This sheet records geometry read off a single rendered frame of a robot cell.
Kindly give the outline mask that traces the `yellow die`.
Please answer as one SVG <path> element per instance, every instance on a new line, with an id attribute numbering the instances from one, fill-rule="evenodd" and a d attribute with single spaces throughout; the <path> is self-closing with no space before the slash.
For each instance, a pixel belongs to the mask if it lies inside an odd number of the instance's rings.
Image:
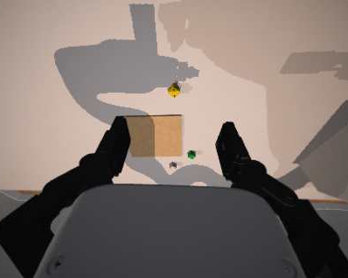
<path id="1" fill-rule="evenodd" d="M 180 93 L 180 87 L 178 87 L 174 83 L 168 89 L 168 94 L 171 95 L 174 98 L 176 98 L 179 93 Z"/>

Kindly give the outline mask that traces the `green die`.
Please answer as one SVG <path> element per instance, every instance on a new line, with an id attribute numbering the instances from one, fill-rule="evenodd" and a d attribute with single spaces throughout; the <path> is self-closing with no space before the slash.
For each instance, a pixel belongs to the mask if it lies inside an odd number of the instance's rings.
<path id="1" fill-rule="evenodd" d="M 188 153 L 188 158 L 193 159 L 196 156 L 196 153 L 194 151 L 191 151 Z"/>

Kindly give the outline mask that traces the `tan cork mat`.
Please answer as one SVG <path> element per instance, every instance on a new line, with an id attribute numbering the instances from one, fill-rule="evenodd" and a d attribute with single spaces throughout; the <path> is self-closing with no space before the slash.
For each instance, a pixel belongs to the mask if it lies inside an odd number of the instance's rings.
<path id="1" fill-rule="evenodd" d="M 131 115 L 126 118 L 132 157 L 181 156 L 182 115 Z"/>

